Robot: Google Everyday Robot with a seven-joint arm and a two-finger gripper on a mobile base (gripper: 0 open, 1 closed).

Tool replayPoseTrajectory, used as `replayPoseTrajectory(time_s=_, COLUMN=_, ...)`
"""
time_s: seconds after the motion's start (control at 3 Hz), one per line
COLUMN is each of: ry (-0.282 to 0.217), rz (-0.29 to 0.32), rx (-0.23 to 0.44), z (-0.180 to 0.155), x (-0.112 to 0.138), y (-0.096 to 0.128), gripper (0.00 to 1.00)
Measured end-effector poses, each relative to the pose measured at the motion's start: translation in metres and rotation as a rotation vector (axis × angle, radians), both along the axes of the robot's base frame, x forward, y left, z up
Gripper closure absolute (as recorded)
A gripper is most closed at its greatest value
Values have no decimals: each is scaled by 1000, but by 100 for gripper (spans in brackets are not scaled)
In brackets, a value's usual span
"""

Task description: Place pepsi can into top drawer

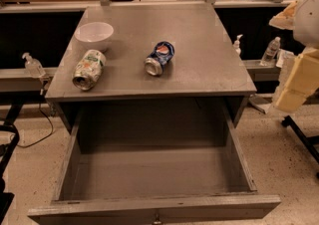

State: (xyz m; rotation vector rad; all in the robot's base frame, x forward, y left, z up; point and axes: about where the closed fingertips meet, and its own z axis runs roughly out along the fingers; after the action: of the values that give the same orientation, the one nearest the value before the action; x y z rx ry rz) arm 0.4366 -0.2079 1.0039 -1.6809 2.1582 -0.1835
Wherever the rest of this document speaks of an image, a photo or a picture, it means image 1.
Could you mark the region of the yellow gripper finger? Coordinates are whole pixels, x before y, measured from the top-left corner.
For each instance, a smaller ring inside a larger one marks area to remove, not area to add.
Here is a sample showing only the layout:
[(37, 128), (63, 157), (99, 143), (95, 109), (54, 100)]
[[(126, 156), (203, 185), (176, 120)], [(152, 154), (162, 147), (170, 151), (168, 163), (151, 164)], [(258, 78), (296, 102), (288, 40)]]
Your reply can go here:
[(290, 3), (282, 12), (271, 18), (269, 25), (281, 30), (292, 30), (297, 4), (297, 0)]
[(319, 88), (319, 50), (306, 48), (298, 56), (285, 59), (279, 75), (273, 105), (294, 113)]

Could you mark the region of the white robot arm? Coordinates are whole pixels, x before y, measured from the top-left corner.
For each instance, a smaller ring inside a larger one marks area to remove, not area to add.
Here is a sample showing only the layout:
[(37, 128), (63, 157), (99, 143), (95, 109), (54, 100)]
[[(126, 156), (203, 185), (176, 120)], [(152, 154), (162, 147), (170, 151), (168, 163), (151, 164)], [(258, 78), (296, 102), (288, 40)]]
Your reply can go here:
[(269, 25), (293, 31), (305, 49), (288, 60), (280, 75), (274, 106), (294, 113), (319, 89), (319, 0), (296, 0), (274, 16)]

